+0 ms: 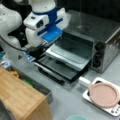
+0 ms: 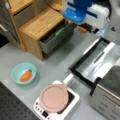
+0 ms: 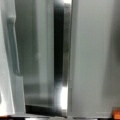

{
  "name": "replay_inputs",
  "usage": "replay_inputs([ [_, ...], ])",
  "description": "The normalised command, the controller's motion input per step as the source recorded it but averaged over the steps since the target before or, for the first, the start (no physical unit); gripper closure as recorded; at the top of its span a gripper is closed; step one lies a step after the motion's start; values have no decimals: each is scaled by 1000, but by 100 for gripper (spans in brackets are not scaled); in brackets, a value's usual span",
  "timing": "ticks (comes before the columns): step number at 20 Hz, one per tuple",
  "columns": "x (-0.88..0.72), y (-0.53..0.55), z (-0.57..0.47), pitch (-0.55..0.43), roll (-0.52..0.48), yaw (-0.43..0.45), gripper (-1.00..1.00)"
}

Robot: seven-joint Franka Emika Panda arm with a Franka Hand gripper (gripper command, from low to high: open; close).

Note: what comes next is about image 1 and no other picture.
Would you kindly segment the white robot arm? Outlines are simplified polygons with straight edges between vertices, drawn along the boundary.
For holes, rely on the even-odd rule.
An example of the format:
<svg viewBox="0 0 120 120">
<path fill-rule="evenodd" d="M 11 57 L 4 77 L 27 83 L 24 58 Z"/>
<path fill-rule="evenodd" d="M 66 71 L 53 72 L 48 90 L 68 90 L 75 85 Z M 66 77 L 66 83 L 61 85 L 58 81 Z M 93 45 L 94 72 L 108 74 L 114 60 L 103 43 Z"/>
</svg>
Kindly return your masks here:
<svg viewBox="0 0 120 120">
<path fill-rule="evenodd" d="M 25 35 L 31 47 L 49 45 L 56 41 L 70 21 L 71 16 L 64 8 L 57 9 L 54 0 L 14 0 L 21 5 L 30 5 L 31 13 L 22 19 L 21 15 L 0 4 L 0 46 L 10 62 L 26 60 L 24 49 L 18 39 L 10 36 L 21 24 L 26 26 Z"/>
</svg>

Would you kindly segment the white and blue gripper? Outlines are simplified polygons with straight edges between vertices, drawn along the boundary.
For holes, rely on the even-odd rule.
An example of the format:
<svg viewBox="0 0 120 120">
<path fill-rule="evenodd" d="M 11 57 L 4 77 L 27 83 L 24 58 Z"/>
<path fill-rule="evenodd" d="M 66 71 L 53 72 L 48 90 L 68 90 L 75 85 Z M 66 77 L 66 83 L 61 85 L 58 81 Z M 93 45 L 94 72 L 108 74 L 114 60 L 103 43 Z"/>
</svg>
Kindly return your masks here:
<svg viewBox="0 0 120 120">
<path fill-rule="evenodd" d="M 64 8 L 53 9 L 46 13 L 31 12 L 24 20 L 28 44 L 38 47 L 41 44 L 51 44 L 62 35 L 70 21 L 70 15 Z"/>
</svg>

